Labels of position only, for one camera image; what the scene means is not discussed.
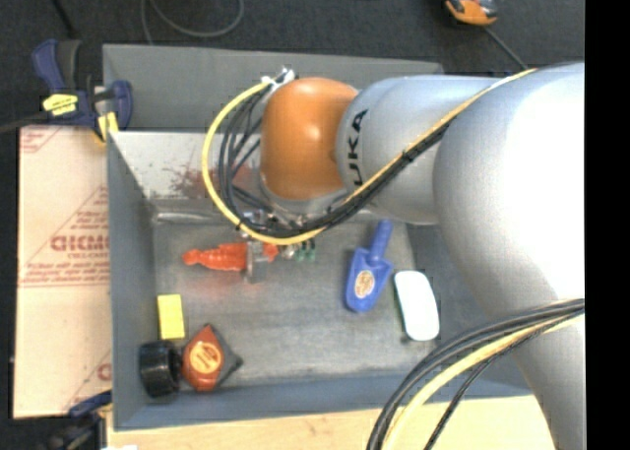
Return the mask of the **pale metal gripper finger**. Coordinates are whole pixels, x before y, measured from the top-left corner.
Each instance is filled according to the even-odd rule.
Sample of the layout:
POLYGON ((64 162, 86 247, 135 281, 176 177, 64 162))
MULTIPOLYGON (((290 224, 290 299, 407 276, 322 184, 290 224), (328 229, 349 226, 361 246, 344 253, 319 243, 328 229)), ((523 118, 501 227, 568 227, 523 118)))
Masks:
POLYGON ((269 258, 262 245, 247 247, 247 282, 257 284, 265 280, 268 272, 269 258))

